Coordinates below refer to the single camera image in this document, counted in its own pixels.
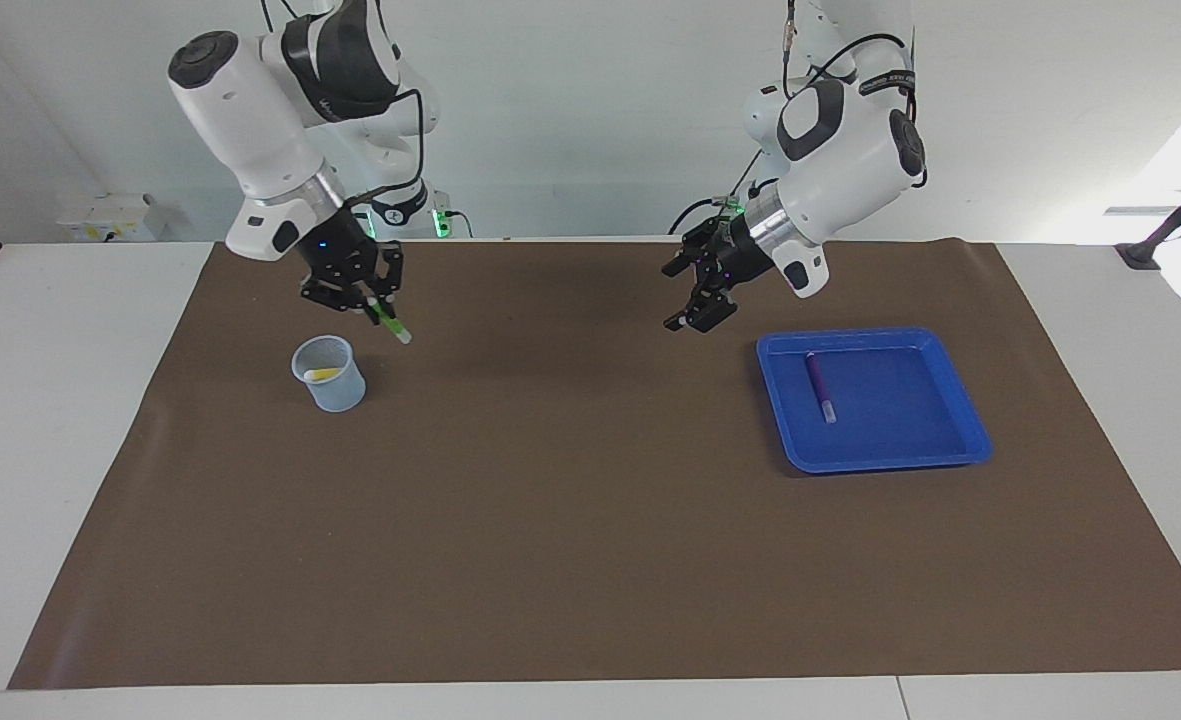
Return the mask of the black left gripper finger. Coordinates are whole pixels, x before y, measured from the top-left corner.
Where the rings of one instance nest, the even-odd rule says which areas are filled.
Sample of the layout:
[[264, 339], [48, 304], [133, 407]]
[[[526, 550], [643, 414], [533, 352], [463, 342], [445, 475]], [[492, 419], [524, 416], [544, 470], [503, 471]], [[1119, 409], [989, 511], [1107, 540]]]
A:
[[676, 279], [691, 270], [694, 279], [727, 279], [720, 251], [727, 246], [727, 222], [702, 222], [683, 234], [680, 250], [663, 266], [663, 275]]
[[736, 314], [738, 306], [723, 288], [694, 287], [681, 310], [663, 320], [663, 327], [678, 332], [692, 329], [707, 333]]

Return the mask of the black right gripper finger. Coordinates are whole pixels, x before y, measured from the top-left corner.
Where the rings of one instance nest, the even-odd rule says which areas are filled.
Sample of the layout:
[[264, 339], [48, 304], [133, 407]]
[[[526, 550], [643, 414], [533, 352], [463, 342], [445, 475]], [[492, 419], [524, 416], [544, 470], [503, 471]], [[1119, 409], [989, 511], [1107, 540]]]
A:
[[361, 313], [371, 322], [376, 322], [376, 310], [361, 287], [350, 283], [329, 284], [321, 279], [305, 279], [299, 286], [299, 295], [304, 299], [329, 307], [339, 313]]
[[372, 274], [372, 293], [380, 313], [389, 319], [397, 319], [394, 295], [402, 292], [404, 268], [403, 246], [378, 246], [378, 261]]

